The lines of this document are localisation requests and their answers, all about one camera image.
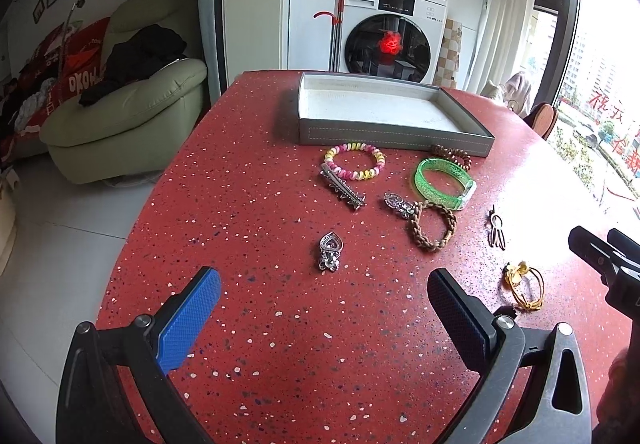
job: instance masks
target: dryer door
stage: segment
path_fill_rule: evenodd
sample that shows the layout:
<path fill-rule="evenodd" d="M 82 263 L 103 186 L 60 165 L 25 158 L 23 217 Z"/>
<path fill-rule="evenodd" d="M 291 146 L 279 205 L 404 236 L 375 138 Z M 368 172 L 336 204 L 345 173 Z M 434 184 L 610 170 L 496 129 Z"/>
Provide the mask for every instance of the dryer door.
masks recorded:
<path fill-rule="evenodd" d="M 419 83 L 429 71 L 431 47 L 411 21 L 398 14 L 377 14 L 351 30 L 344 61 L 352 74 Z"/>

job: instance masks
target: textured blue pad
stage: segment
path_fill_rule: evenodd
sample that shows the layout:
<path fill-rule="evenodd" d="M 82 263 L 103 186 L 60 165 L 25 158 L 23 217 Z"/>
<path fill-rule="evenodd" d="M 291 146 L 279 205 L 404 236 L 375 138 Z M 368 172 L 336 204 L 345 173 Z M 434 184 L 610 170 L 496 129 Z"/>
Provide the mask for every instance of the textured blue pad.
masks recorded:
<path fill-rule="evenodd" d="M 220 288 L 220 275 L 209 269 L 160 332 L 156 359 L 164 374 L 182 366 L 220 299 Z"/>
<path fill-rule="evenodd" d="M 476 372 L 484 370 L 488 348 L 483 332 L 439 272 L 429 275 L 427 294 L 465 366 Z"/>

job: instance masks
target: pink and yellow bracelet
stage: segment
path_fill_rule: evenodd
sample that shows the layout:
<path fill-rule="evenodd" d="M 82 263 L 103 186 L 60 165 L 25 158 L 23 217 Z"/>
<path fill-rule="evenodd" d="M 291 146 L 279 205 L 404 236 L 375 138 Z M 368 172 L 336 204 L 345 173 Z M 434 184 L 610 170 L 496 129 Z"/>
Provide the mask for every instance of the pink and yellow bracelet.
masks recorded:
<path fill-rule="evenodd" d="M 341 151 L 355 150 L 366 151 L 367 153 L 372 154 L 378 162 L 373 168 L 367 169 L 366 171 L 348 171 L 342 169 L 334 162 L 334 157 Z M 346 144 L 334 146 L 329 151 L 327 151 L 326 155 L 324 156 L 324 162 L 331 169 L 331 171 L 333 171 L 341 179 L 368 180 L 373 179 L 373 177 L 377 177 L 383 167 L 385 167 L 385 156 L 378 148 L 370 144 L 366 144 L 364 142 L 348 142 Z"/>

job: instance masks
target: black window frame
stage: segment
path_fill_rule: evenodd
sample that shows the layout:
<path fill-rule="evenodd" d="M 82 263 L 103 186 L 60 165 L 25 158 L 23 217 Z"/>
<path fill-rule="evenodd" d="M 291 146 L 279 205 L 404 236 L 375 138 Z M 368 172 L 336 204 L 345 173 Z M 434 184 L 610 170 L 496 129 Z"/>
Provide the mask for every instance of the black window frame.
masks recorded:
<path fill-rule="evenodd" d="M 535 0 L 534 10 L 556 16 L 556 32 L 534 104 L 556 104 L 574 44 L 580 0 Z"/>

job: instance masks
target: tile floor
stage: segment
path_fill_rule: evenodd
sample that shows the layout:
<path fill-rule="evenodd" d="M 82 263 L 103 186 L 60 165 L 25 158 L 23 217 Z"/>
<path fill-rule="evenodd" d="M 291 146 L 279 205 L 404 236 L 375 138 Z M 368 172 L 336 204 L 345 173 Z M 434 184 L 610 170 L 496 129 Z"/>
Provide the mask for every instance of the tile floor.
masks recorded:
<path fill-rule="evenodd" d="M 153 183 L 69 183 L 48 155 L 15 165 L 18 231 L 0 276 L 0 380 L 54 444 L 62 368 L 76 325 L 97 317 L 111 269 Z"/>

